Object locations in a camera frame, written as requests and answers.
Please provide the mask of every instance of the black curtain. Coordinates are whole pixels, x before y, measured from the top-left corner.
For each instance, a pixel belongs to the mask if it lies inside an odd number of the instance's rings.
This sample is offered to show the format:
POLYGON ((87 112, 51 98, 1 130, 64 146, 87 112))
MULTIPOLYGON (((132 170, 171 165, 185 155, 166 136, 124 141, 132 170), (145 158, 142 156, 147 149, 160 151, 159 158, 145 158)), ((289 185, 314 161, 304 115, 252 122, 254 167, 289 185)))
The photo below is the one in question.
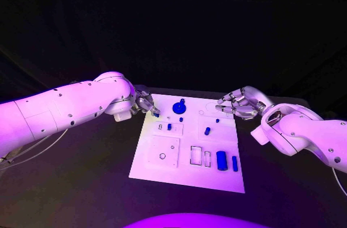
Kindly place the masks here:
POLYGON ((347 118, 347 0, 0 0, 0 101, 116 70, 347 118))

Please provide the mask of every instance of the black table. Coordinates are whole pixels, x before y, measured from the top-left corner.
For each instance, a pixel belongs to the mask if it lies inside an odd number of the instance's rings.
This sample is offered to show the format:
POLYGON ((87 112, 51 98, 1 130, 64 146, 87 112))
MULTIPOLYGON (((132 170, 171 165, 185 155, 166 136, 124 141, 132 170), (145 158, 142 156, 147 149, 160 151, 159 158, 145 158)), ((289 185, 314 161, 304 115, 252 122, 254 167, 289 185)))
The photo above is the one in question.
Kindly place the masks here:
MULTIPOLYGON (((224 95, 152 91, 210 99, 224 95)), ((293 98, 273 101, 308 105, 293 98)), ((246 194, 130 179, 143 120, 145 115, 137 114, 116 123, 113 116, 103 114, 72 128, 38 158, 6 171, 0 177, 0 226, 121 227, 179 212, 218 214, 270 227, 347 226, 347 197, 331 168, 305 150, 289 157, 270 144, 260 146, 250 135, 259 118, 236 118, 246 194)), ((347 184, 347 175, 337 174, 347 184)))

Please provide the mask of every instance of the white cable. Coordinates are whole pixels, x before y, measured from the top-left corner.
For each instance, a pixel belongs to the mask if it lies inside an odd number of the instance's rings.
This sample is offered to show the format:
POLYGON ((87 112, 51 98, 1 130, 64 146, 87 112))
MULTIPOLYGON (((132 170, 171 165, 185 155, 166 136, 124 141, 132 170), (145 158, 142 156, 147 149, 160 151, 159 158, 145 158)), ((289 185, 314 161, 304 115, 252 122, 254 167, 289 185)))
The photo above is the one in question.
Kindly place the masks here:
POLYGON ((19 163, 16 163, 16 164, 13 164, 13 165, 10 165, 10 166, 7 166, 7 167, 4 167, 4 168, 1 168, 0 170, 3 170, 3 169, 7 169, 7 168, 10 168, 10 167, 13 167, 13 166, 16 166, 16 165, 19 165, 19 164, 22 164, 22 163, 25 163, 26 161, 29 161, 30 159, 33 159, 35 157, 38 157, 53 145, 55 145, 55 143, 59 141, 59 139, 62 138, 62 136, 65 135, 65 133, 66 133, 66 131, 68 131, 68 129, 65 130, 65 132, 61 134, 61 136, 59 136, 59 138, 56 139, 56 141, 52 143, 52 145, 39 153, 39 154, 36 154, 33 157, 30 157, 29 159, 26 159, 26 160, 23 160, 23 161, 20 161, 19 163))
POLYGON ((49 137, 51 137, 51 135, 46 136, 35 145, 32 145, 30 148, 27 148, 27 149, 26 149, 20 154, 17 154, 14 157, 12 157, 10 159, 4 159, 4 161, 0 163, 0 165, 1 165, 3 163, 6 163, 6 161, 12 162, 16 158, 19 158, 19 157, 20 157, 29 150, 32 150, 49 137))
POLYGON ((343 190, 343 192, 344 192, 344 194, 345 194, 345 196, 347 196, 347 193, 345 193, 345 190, 344 190, 344 188, 343 188, 343 186, 341 186, 341 183, 340 183, 338 176, 337 176, 337 173, 335 173, 335 169, 334 169, 334 168, 332 168, 332 172, 334 172, 334 177, 335 177, 337 183, 338 183, 338 185, 340 185, 340 188, 341 188, 341 190, 343 190))

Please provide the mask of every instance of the robotic hand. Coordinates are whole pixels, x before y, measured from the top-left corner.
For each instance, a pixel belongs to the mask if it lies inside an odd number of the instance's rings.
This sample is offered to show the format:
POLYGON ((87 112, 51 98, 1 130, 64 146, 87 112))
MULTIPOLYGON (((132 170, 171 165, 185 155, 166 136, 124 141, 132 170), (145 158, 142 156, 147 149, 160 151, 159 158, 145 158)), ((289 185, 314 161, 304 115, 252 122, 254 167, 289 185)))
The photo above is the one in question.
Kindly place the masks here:
POLYGON ((347 173, 347 122, 324 120, 306 107, 293 104, 275 104, 253 87, 230 92, 217 101, 217 110, 233 113, 243 120, 262 116, 260 126, 252 136, 265 145, 292 156, 308 149, 325 165, 347 173), (221 105, 231 101, 231 106, 221 105))
POLYGON ((97 118, 116 121, 137 111, 159 117, 146 86, 133 86, 123 74, 107 72, 92 81, 58 87, 20 100, 0 104, 0 157, 22 145, 97 118))

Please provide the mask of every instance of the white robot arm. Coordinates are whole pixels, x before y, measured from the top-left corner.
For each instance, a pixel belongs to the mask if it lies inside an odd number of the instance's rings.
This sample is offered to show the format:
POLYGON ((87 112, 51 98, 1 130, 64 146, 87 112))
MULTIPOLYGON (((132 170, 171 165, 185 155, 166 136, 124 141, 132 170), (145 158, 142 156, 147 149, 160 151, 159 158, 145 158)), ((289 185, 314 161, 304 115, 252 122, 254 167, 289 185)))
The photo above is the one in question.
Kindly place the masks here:
POLYGON ((244 120, 262 115, 260 126, 252 136, 265 145, 292 156, 308 149, 325 165, 347 173, 347 122, 324 120, 317 113, 301 105, 278 104, 253 87, 228 93, 215 108, 233 113, 244 120), (231 107, 221 105, 231 100, 231 107))
POLYGON ((25 99, 0 104, 0 157, 22 145, 75 127, 101 113, 116 121, 139 110, 159 116, 145 86, 133 87, 123 74, 107 72, 94 81, 55 88, 25 99))

